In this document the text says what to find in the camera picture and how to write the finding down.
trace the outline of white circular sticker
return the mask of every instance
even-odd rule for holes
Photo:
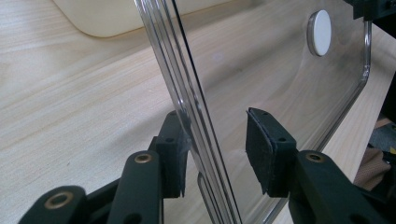
[[[332,23],[329,13],[321,10],[314,13],[308,23],[308,46],[313,54],[323,56],[332,41]]]

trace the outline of black clamp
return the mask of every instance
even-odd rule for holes
[[[287,198],[294,223],[389,223],[332,159],[296,141],[268,112],[247,112],[247,156],[262,193]]]
[[[89,195],[77,186],[50,190],[20,224],[163,223],[163,199],[184,196],[189,149],[190,140],[171,112],[148,150],[128,158],[120,179]]]

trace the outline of clear acrylic panel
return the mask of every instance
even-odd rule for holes
[[[262,195],[248,162],[247,109],[270,112],[298,149],[321,150],[368,78],[371,23],[354,21],[342,0],[135,2],[212,221],[271,221],[285,201]],[[321,57],[308,32],[320,10],[332,27]]]

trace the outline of white plastic object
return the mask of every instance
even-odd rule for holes
[[[332,23],[329,13],[321,10],[314,13],[308,23],[308,46],[312,53],[324,56],[332,41]]]
[[[87,35],[109,37],[143,27],[134,0],[53,0],[64,15]],[[180,14],[231,0],[197,0],[183,4]]]

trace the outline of wooden table surface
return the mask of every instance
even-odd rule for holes
[[[395,40],[375,27],[371,77],[324,149],[350,179],[396,69],[395,55]],[[0,223],[16,223],[50,189],[78,185],[92,192],[118,178],[171,110],[144,29],[95,38],[50,0],[2,1]],[[191,160],[187,172],[196,178]],[[194,183],[188,182],[186,198],[165,201],[166,223],[210,220]],[[276,222],[291,222],[287,208]]]

